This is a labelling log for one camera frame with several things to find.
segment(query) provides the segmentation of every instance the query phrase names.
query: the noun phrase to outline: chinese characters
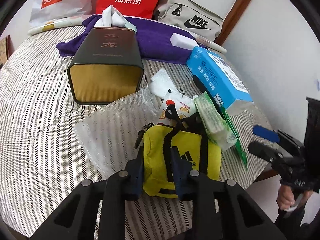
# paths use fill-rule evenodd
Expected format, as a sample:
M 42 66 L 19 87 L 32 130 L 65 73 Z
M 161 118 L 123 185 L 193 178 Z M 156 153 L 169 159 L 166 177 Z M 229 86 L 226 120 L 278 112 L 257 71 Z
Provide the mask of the chinese characters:
M 116 34 L 106 34 L 104 35 L 104 37 L 108 38 L 106 39 L 107 42 L 104 42 L 102 44 L 102 48 L 103 47 L 110 47 L 110 48 L 116 48 L 117 47 L 117 43 L 115 42 L 116 39 L 111 39 L 111 38 L 118 38 L 119 36 L 117 36 Z
M 198 70 L 200 71 L 201 74 L 203 73 L 204 79 L 205 79 L 207 82 L 209 82 L 210 78 L 209 78 L 209 76 L 207 75 L 207 73 L 204 72 L 204 69 L 203 69 L 201 66 L 199 66 L 199 67 L 198 67 Z M 215 86 L 213 85 L 212 82 L 209 82 L 209 86 L 210 86 L 210 88 L 211 88 L 212 90 L 215 89 Z
M 130 4 L 141 4 L 142 0 L 115 0 L 115 2 L 119 3 L 130 3 Z

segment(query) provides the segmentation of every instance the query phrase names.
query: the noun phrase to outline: blue handle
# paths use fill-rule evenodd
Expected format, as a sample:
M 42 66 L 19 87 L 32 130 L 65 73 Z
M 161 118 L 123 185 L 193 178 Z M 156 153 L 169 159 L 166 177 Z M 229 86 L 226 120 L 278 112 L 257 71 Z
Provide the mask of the blue handle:
M 260 125 L 254 126 L 252 129 L 252 132 L 253 132 L 253 134 L 255 134 L 259 137 L 262 137 L 270 142 L 275 142 L 275 143 L 280 142 L 280 138 L 276 132 L 271 131 L 267 128 L 264 128 Z

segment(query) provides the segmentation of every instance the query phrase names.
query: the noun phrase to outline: adidas logo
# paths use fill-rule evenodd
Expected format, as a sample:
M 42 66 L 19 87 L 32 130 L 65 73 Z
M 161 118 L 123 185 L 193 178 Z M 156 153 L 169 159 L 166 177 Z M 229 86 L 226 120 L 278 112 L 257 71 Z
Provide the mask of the adidas logo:
M 191 162 L 192 167 L 195 167 L 195 166 L 196 166 L 196 163 L 193 162 L 189 151 L 186 152 L 186 154 L 182 155 L 182 156 L 181 156 L 181 159 L 187 160 L 187 161 Z
M 187 28 L 190 28 L 190 29 L 210 30 L 210 29 L 206 28 L 208 23 L 209 22 L 205 21 L 201 17 L 195 15 L 192 19 L 186 20 L 184 23 L 184 26 Z

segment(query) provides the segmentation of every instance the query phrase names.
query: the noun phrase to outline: white eraser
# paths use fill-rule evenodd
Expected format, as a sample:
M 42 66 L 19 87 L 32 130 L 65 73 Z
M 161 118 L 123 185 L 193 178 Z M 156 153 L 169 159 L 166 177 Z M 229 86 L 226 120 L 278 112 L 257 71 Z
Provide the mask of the white eraser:
M 174 33 L 170 38 L 172 46 L 179 47 L 182 49 L 193 50 L 194 47 L 198 47 L 198 43 L 188 37 L 182 36 L 180 34 Z

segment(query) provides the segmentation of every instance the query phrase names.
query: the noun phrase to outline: miniso bag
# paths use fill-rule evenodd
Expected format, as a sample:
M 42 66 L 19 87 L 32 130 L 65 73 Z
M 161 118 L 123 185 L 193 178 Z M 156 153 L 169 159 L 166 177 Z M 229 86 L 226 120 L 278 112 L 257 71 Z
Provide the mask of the miniso bag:
M 30 28 L 65 17 L 91 14 L 91 0 L 33 0 Z
M 170 163 L 171 147 L 177 146 L 182 159 L 188 160 L 194 170 L 219 180 L 221 149 L 208 140 L 199 113 L 180 120 L 174 105 L 169 105 L 165 116 L 177 122 L 169 125 L 147 125 L 139 132 L 135 147 L 143 135 L 144 182 L 143 189 L 150 196 L 177 198 Z
M 220 34 L 222 18 L 191 0 L 159 0 L 155 20 L 178 26 L 210 41 Z

